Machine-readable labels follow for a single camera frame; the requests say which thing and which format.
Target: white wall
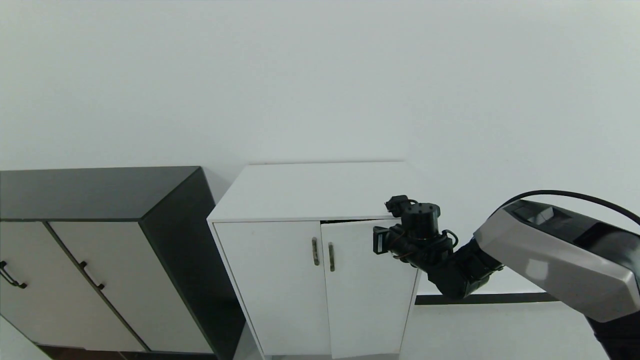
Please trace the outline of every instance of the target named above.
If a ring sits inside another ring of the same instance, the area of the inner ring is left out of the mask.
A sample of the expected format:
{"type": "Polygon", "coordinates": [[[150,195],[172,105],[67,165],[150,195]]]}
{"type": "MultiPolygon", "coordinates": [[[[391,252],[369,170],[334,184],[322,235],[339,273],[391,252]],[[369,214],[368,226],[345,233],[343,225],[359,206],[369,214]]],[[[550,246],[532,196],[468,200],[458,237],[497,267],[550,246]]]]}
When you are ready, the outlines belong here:
{"type": "Polygon", "coordinates": [[[247,163],[406,159],[464,239],[537,188],[640,213],[639,38],[632,2],[0,1],[0,168],[195,164],[219,199],[247,163]]]}

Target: black cabinet top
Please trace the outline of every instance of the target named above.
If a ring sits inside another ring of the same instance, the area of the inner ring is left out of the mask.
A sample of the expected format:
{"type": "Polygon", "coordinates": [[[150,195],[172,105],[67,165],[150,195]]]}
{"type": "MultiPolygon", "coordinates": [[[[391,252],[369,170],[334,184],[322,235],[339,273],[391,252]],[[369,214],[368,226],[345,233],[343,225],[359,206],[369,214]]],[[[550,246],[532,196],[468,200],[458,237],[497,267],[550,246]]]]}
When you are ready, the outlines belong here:
{"type": "Polygon", "coordinates": [[[0,220],[139,220],[200,167],[0,172],[0,220]]]}

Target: black cable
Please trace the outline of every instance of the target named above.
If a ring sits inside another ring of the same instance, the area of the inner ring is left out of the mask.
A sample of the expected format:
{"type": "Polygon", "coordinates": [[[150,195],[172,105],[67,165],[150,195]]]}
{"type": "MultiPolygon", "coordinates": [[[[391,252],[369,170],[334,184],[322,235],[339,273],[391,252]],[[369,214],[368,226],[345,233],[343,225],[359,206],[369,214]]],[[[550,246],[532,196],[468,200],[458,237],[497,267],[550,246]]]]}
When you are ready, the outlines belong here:
{"type": "Polygon", "coordinates": [[[533,196],[533,195],[557,195],[557,196],[566,196],[566,197],[573,197],[575,199],[580,199],[580,200],[585,200],[588,202],[593,202],[595,204],[604,206],[605,208],[609,208],[615,212],[618,212],[622,215],[625,215],[626,217],[628,217],[629,219],[633,220],[636,224],[640,225],[640,217],[637,216],[636,214],[632,213],[631,211],[623,208],[622,206],[619,205],[615,205],[612,202],[606,201],[606,200],[602,200],[598,197],[594,197],[594,196],[590,196],[590,195],[584,195],[583,193],[575,193],[575,192],[566,192],[563,190],[535,190],[532,192],[525,192],[525,193],[521,193],[520,195],[514,196],[512,198],[510,198],[509,200],[507,200],[504,204],[500,205],[499,208],[497,208],[495,211],[498,211],[499,209],[503,208],[505,205],[510,204],[516,200],[520,200],[523,199],[525,197],[529,197],[529,196],[533,196]]]}
{"type": "Polygon", "coordinates": [[[456,239],[456,241],[453,243],[453,246],[451,247],[452,249],[455,248],[458,245],[458,236],[455,235],[453,233],[453,231],[451,231],[451,230],[443,230],[442,233],[443,234],[451,234],[451,236],[453,236],[453,238],[456,239]]]}

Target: black handle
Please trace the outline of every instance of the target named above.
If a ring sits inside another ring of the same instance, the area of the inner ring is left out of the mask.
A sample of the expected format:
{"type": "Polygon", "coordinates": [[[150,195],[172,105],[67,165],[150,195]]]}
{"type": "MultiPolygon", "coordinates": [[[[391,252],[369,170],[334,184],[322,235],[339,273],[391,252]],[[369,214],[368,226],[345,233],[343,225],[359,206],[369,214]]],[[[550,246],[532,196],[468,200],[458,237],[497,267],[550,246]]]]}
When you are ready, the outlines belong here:
{"type": "Polygon", "coordinates": [[[329,270],[335,271],[335,261],[333,260],[333,244],[329,243],[329,270]]]}
{"type": "Polygon", "coordinates": [[[18,281],[16,281],[11,275],[9,275],[9,273],[6,271],[6,269],[4,268],[6,266],[6,261],[0,261],[0,275],[2,275],[3,279],[6,280],[9,284],[11,284],[12,286],[15,286],[17,288],[20,289],[24,289],[27,287],[26,283],[20,283],[18,281]]]}
{"type": "Polygon", "coordinates": [[[318,258],[318,239],[313,237],[311,238],[311,249],[314,254],[314,264],[315,266],[320,266],[320,259],[318,258]]]}
{"type": "Polygon", "coordinates": [[[86,270],[84,268],[86,268],[88,264],[86,263],[86,261],[83,261],[82,263],[80,263],[80,269],[82,269],[82,271],[84,272],[84,274],[86,275],[86,278],[91,280],[91,283],[98,289],[102,290],[104,289],[104,284],[100,284],[100,285],[96,285],[95,281],[93,281],[93,279],[89,276],[89,273],[86,272],[86,270]]]}

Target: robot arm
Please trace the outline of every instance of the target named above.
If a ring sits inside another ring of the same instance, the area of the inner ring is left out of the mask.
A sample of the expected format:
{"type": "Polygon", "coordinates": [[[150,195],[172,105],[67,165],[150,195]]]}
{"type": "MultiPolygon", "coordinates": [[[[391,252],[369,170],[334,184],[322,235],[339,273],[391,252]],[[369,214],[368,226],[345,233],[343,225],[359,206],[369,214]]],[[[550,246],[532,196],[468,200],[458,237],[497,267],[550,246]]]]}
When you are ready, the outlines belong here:
{"type": "MultiPolygon", "coordinates": [[[[537,193],[550,192],[519,198],[537,193]]],[[[452,299],[470,295],[508,266],[584,314],[611,359],[640,359],[640,236],[519,198],[494,212],[468,244],[453,251],[458,239],[438,230],[437,205],[393,197],[387,209],[402,224],[375,227],[374,252],[391,252],[426,272],[452,299]]]]}

